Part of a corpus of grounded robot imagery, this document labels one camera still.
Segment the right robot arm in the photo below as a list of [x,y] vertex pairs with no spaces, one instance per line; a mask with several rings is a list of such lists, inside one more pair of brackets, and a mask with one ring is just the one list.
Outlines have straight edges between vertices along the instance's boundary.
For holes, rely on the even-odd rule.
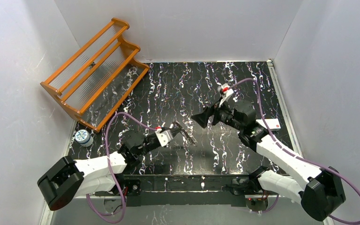
[[346,201],[336,170],[324,170],[306,163],[281,142],[273,140],[267,128],[257,122],[256,111],[249,101],[237,102],[234,109],[227,103],[216,102],[191,118],[206,128],[210,117],[213,125],[222,122],[238,130],[238,137],[245,146],[287,172],[283,176],[261,166],[249,175],[254,188],[273,191],[293,200],[317,221],[323,221]]

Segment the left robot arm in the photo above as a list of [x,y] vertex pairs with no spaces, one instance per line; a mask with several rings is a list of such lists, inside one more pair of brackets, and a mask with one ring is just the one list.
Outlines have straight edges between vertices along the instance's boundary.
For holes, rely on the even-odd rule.
[[81,195],[113,191],[116,189],[113,174],[132,170],[140,164],[142,156],[166,146],[177,134],[187,135],[183,127],[163,127],[149,135],[127,131],[119,150],[109,156],[84,160],[62,157],[39,178],[37,186],[51,211],[65,207]]

